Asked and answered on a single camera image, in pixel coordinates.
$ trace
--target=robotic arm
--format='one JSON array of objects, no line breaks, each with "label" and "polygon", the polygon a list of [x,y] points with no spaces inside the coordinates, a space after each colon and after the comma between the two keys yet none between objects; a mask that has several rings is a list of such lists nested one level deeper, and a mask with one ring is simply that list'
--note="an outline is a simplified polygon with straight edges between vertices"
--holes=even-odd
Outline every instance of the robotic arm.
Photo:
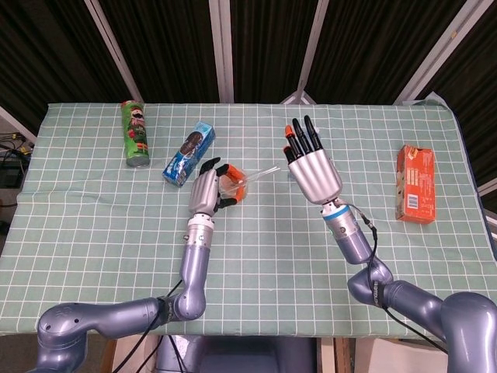
[{"label": "robotic arm", "polygon": [[189,201],[188,231],[180,276],[183,290],[177,295],[146,298],[115,305],[64,303],[48,309],[37,326],[38,361],[31,373],[69,373],[86,357],[86,333],[94,329],[111,339],[148,333],[171,321],[188,321],[202,316],[206,307],[210,244],[214,232],[212,217],[218,209],[237,204],[243,186],[234,198],[221,199],[219,177],[238,182],[243,175],[231,165],[214,169],[220,158],[205,162],[193,183]]},{"label": "robotic arm", "polygon": [[346,261],[368,264],[348,280],[352,296],[367,305],[392,308],[446,342],[450,373],[497,373],[495,303],[471,292],[455,293],[441,300],[409,282],[394,281],[388,267],[374,255],[350,207],[339,199],[342,181],[325,154],[311,119],[306,116],[304,122],[312,147],[294,119],[297,138],[287,126],[290,146],[283,151],[304,196],[322,206],[322,217]]}]

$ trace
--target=orange box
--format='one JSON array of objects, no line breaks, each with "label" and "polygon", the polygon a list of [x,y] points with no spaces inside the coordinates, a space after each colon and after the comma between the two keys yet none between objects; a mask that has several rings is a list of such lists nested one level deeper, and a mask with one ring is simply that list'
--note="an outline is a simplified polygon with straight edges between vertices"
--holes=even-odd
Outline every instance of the orange box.
[{"label": "orange box", "polygon": [[404,145],[397,156],[397,220],[428,224],[436,218],[435,155]]}]

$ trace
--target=green snack can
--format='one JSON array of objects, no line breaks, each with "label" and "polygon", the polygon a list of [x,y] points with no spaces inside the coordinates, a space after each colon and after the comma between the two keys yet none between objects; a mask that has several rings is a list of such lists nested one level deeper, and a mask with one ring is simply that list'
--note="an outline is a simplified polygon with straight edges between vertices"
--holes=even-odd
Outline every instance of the green snack can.
[{"label": "green snack can", "polygon": [[148,166],[150,158],[148,157],[143,103],[134,100],[124,101],[121,103],[121,116],[126,164],[129,167]]}]

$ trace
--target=table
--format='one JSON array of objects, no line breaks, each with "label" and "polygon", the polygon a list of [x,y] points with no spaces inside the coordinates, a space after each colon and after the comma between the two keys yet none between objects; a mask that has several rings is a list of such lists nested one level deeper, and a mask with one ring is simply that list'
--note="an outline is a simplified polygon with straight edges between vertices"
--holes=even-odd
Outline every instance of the table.
[{"label": "table", "polygon": [[[351,298],[346,282],[360,267],[346,264],[319,207],[289,178],[284,127],[305,114],[342,177],[342,197],[372,216],[378,255],[397,279],[442,298],[472,290],[497,301],[491,241],[446,107],[147,104],[144,113],[151,166],[129,169],[118,104],[50,105],[0,259],[2,333],[34,332],[39,316],[59,302],[168,292],[179,279],[194,177],[178,189],[162,170],[198,120],[217,134],[203,160],[220,156],[247,173],[273,164],[282,171],[215,216],[205,315],[156,333],[408,334]],[[430,225],[394,218],[396,155],[404,143],[436,155],[438,215]]]}]

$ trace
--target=black curtain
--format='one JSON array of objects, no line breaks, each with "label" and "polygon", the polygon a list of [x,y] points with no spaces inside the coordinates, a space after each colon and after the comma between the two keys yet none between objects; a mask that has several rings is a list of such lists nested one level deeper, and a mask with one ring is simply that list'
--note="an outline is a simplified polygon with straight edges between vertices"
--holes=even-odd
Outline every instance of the black curtain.
[{"label": "black curtain", "polygon": [[330,1],[306,92],[317,103],[391,105],[463,4]]},{"label": "black curtain", "polygon": [[143,99],[218,103],[209,2],[100,0]]},{"label": "black curtain", "polygon": [[317,0],[231,0],[236,103],[280,103],[296,89]]},{"label": "black curtain", "polygon": [[0,105],[37,134],[48,103],[130,98],[83,0],[0,2]]},{"label": "black curtain", "polygon": [[[419,95],[441,95],[455,112],[478,185],[497,177],[497,3],[493,3]],[[497,211],[497,198],[484,198]]]}]

